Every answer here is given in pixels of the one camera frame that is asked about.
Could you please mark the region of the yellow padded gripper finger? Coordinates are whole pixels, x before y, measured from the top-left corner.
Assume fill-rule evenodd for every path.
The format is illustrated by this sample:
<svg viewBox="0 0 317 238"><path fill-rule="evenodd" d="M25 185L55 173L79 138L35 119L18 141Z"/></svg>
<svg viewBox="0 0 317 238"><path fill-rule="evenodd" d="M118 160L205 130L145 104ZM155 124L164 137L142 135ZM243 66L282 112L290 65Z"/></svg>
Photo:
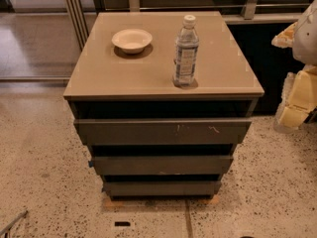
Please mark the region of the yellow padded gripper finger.
<svg viewBox="0 0 317 238"><path fill-rule="evenodd" d="M294 30L297 23L294 22L293 24L289 25L286 29L281 31L278 35L276 35L271 44L278 48L291 48L293 46L293 38L294 38Z"/></svg>
<svg viewBox="0 0 317 238"><path fill-rule="evenodd" d="M317 107L317 66L306 65L298 73L289 72L284 80L277 124L298 128Z"/></svg>

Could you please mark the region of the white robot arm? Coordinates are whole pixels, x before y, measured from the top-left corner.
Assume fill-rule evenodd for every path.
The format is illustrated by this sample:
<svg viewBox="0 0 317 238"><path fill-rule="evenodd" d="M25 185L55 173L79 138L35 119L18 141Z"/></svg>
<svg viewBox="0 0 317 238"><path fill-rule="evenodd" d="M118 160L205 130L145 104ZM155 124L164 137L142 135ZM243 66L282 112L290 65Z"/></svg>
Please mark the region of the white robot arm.
<svg viewBox="0 0 317 238"><path fill-rule="evenodd" d="M293 58L304 64L298 73L287 74L274 117L274 130L290 133L317 107L317 0L295 23L276 35L271 44L282 49L292 48Z"/></svg>

